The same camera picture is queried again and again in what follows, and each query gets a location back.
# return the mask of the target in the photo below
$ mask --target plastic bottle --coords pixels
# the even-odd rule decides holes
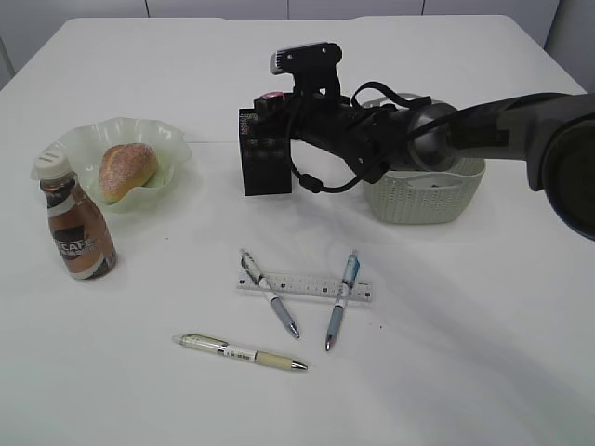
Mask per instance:
[[[68,271],[75,279],[107,274],[116,262],[112,237],[66,155],[45,151],[34,166],[47,199],[49,230]]]

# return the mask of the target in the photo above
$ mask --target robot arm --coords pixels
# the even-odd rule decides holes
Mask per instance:
[[[292,171],[306,189],[341,192],[360,180],[375,183],[389,169],[443,171],[459,158],[525,160],[531,189],[545,189],[560,218],[595,240],[595,95],[544,93],[458,111],[366,83],[358,92],[374,88],[394,104],[365,109],[340,95],[340,59],[340,48],[330,43],[273,55],[271,71],[293,74],[295,86],[292,93],[265,95],[255,99],[253,110],[240,110],[246,195],[291,191]],[[342,158],[354,180],[328,188],[298,172],[289,139]]]

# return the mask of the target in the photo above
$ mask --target pen tip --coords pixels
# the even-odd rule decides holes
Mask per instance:
[[[324,348],[326,349],[326,351],[329,351],[332,346],[333,346],[333,336],[329,335],[326,337],[326,344],[324,344]]]
[[[299,339],[299,330],[294,323],[289,325],[289,333],[291,333],[291,335],[296,339]]]
[[[291,361],[291,368],[295,370],[303,370],[304,372],[308,370],[308,366],[300,361]]]

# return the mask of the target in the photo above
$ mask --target bowl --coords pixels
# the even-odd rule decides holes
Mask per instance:
[[[113,146],[144,142],[155,150],[159,167],[143,186],[131,189],[120,201],[108,203],[99,186],[103,154]],[[141,203],[155,200],[171,183],[178,164],[191,158],[184,134],[162,121],[112,118],[101,123],[77,127],[50,144],[47,150],[63,151],[68,157],[86,194],[105,212],[127,212]],[[32,171],[32,179],[38,179]]]

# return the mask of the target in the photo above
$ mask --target white table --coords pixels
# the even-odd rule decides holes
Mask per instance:
[[[291,86],[268,74],[274,49],[316,40],[342,46],[345,93],[376,79],[463,107],[581,92],[500,17],[68,22],[0,92],[1,444],[593,444],[595,246],[528,190],[523,164],[489,163],[469,209],[440,226],[380,224],[360,189],[243,196],[236,109]],[[114,115],[181,127],[193,158],[154,208],[106,216],[118,268],[76,282],[28,173],[61,133]],[[329,183],[349,175],[295,153]],[[375,301],[348,309],[327,354],[331,306],[288,297],[295,341],[261,297],[235,292],[241,246],[264,269],[331,275],[357,248]],[[311,368],[170,342],[192,329]]]

